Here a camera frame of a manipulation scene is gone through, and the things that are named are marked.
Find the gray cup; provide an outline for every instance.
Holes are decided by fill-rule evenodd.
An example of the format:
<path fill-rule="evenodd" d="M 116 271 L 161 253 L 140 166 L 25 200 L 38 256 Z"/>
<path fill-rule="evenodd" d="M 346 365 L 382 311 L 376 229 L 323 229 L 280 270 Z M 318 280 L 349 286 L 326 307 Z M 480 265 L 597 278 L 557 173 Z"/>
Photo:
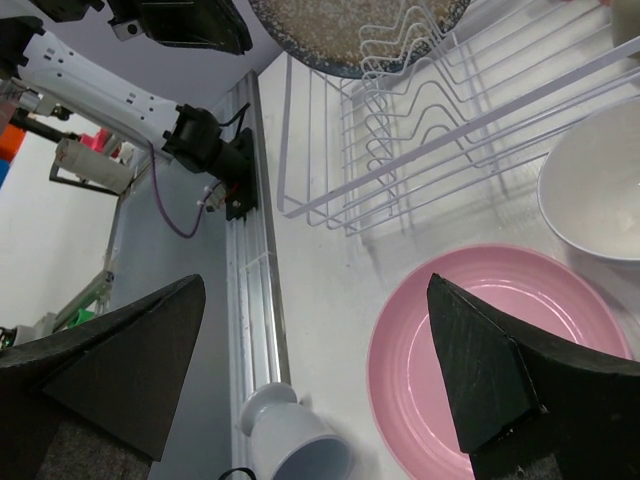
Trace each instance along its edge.
<path fill-rule="evenodd" d="M 258 480 L 346 480 L 347 443 L 308 408 L 293 389 L 271 383 L 242 406 L 240 428 L 250 438 Z"/>

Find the brown speckled plate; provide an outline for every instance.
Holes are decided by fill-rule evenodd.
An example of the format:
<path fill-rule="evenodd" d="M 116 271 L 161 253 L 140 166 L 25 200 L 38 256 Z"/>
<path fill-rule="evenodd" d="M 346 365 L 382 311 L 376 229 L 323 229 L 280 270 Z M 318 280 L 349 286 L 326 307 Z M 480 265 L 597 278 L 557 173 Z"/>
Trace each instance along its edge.
<path fill-rule="evenodd" d="M 456 26 L 470 1 L 249 0 L 249 3 L 269 34 L 294 58 L 330 75 L 361 78 L 361 35 L 364 40 L 387 42 L 368 42 L 366 53 L 385 58 L 375 70 L 396 72 L 405 63 L 413 63 L 429 53 L 442 34 Z M 426 21 L 421 6 L 433 12 L 439 32 L 429 26 L 432 24 Z M 393 27 L 400 13 L 408 21 L 400 20 L 395 29 L 360 31 L 368 25 Z M 402 39 L 399 44 L 388 44 L 398 38 Z"/>

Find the white bowl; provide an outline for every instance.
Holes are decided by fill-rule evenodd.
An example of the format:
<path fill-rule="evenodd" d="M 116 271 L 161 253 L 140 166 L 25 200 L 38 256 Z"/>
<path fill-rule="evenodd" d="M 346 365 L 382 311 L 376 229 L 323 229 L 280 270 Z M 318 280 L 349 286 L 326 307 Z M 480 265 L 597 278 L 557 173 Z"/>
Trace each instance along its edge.
<path fill-rule="evenodd" d="M 560 140 L 540 171 L 538 202 L 575 248 L 640 261 L 640 99 L 588 117 Z"/>

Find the rack wire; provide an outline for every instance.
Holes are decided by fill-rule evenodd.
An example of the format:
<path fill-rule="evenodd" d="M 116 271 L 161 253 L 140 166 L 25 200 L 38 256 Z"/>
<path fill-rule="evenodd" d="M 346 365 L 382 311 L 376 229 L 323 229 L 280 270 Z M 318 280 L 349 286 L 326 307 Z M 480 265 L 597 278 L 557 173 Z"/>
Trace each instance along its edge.
<path fill-rule="evenodd" d="M 362 80 L 287 59 L 277 191 L 286 217 L 347 235 L 415 220 L 541 162 L 573 125 L 639 93 L 640 65 L 627 57 L 640 37 L 614 48 L 596 0 L 475 0 L 448 33 L 430 5 L 403 0 L 391 25 L 361 28 Z M 431 53 L 410 65 L 425 44 Z"/>

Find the pink plate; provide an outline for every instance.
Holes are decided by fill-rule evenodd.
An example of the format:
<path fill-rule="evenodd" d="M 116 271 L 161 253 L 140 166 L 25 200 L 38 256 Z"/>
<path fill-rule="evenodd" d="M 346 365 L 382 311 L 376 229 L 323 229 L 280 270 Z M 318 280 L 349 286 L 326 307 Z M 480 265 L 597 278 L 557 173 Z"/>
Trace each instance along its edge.
<path fill-rule="evenodd" d="M 569 269 L 506 245 L 464 248 L 409 275 L 391 295 L 369 348 L 369 397 L 387 446 L 416 479 L 472 480 L 436 356 L 427 285 L 433 273 L 493 306 L 580 345 L 631 358 L 609 308 Z"/>

